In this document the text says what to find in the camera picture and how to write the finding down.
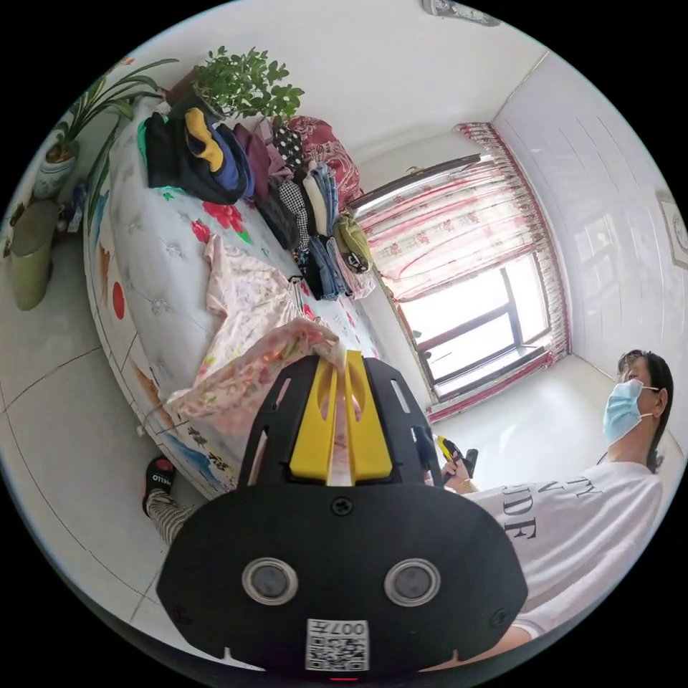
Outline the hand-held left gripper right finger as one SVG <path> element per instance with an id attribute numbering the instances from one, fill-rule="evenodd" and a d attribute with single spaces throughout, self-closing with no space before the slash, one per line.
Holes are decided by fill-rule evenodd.
<path id="1" fill-rule="evenodd" d="M 344 377 L 345 423 L 350 478 L 386 480 L 392 461 L 361 352 L 348 350 Z"/>

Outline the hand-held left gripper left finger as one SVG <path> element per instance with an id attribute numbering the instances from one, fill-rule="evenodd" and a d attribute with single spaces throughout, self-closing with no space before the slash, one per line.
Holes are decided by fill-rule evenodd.
<path id="1" fill-rule="evenodd" d="M 328 479 L 335 440 L 338 371 L 320 359 L 310 384 L 290 459 L 297 479 Z"/>

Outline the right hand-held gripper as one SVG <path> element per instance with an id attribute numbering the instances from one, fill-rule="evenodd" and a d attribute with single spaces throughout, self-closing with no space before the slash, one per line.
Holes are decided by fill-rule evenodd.
<path id="1" fill-rule="evenodd" d="M 456 462 L 458 460 L 462 460 L 466 465 L 469 477 L 471 479 L 473 478 L 479 456 L 477 449 L 468 449 L 466 454 L 460 454 L 458 453 L 458 448 L 454 442 L 444 436 L 437 436 L 437 444 L 442 452 L 442 455 L 445 458 L 449 458 L 446 462 Z"/>

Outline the person's right hand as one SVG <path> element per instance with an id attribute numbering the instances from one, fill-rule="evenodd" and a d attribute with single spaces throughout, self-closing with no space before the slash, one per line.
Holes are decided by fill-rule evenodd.
<path id="1" fill-rule="evenodd" d="M 462 460 L 446 462 L 442 468 L 441 476 L 443 485 L 457 494 L 466 495 L 478 491 Z"/>

